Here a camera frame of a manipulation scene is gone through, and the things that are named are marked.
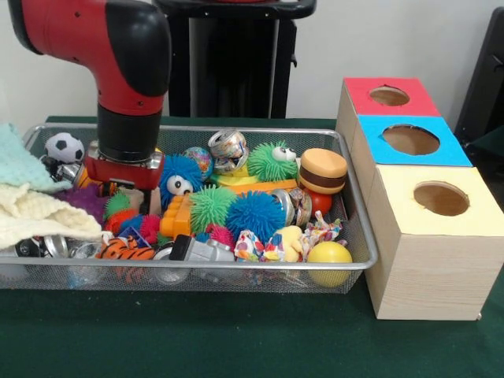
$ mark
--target colorful ball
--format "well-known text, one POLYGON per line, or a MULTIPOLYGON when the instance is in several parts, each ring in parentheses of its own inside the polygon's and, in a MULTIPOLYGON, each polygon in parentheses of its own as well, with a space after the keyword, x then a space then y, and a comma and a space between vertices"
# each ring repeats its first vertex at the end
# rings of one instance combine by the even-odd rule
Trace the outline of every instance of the colorful ball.
MULTIPOLYGON (((336 242, 317 244, 308 254, 308 262, 351 263, 352 255, 347 248, 336 242)), ((323 287, 337 287, 345 283, 350 270, 310 270, 310 278, 323 287)))
POLYGON ((305 192, 308 193, 312 199, 312 217, 315 217, 315 212, 318 210, 322 212, 322 215, 329 212, 332 207, 331 195, 322 195, 321 193, 316 193, 308 189, 305 189, 305 192))
POLYGON ((244 230, 252 231, 263 243, 285 225, 282 205, 271 195, 260 191, 249 191, 238 197, 229 207, 226 227, 235 240, 244 230))
POLYGON ((213 172, 213 159, 210 152, 201 147, 191 147, 185 150, 182 154, 187 156, 198 163, 202 171, 202 181, 205 181, 212 175, 213 172))

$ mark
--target black stand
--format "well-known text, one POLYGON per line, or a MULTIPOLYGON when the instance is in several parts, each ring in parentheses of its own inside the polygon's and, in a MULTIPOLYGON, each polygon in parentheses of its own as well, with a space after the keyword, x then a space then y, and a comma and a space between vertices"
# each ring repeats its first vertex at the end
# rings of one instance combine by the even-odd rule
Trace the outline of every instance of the black stand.
POLYGON ((172 33, 170 115, 285 118, 297 29, 316 0, 154 0, 172 33))

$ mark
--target patterned cloth toy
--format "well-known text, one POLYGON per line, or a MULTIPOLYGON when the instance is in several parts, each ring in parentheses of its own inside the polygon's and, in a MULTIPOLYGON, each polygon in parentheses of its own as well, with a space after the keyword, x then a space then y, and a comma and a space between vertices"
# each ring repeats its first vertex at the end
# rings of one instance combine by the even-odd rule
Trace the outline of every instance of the patterned cloth toy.
POLYGON ((302 230, 298 226, 284 227, 275 232, 266 244, 264 258, 266 261, 302 261, 302 230))
POLYGON ((239 233, 235 246, 238 261, 264 261, 262 257, 264 250, 265 246, 252 231, 244 230, 239 233))
MULTIPOLYGON (((304 261, 306 261, 308 253, 314 246, 321 242, 331 242, 335 240, 343 229, 340 219, 336 219, 334 222, 328 224, 324 220, 324 217, 322 217, 322 212, 320 210, 315 212, 315 217, 317 221, 314 224, 308 223, 305 233, 302 236, 302 255, 304 261)), ((339 240, 337 243, 343 246, 347 245, 346 240, 339 240)))

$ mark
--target blue box top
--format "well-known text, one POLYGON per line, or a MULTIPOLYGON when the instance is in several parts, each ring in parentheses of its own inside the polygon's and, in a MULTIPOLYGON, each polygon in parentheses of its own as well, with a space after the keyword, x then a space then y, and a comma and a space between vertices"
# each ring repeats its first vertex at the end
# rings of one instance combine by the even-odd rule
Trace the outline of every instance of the blue box top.
POLYGON ((472 167, 442 117, 359 116, 377 164, 472 167))

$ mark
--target purple toy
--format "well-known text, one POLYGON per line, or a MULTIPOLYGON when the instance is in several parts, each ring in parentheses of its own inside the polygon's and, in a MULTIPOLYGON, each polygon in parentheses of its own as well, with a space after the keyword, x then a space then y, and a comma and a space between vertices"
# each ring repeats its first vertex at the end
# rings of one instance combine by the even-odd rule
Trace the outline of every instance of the purple toy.
POLYGON ((83 209, 103 226, 103 211, 108 197, 98 197, 98 185, 90 183, 85 188, 71 189, 57 193, 55 198, 68 202, 73 207, 83 209))

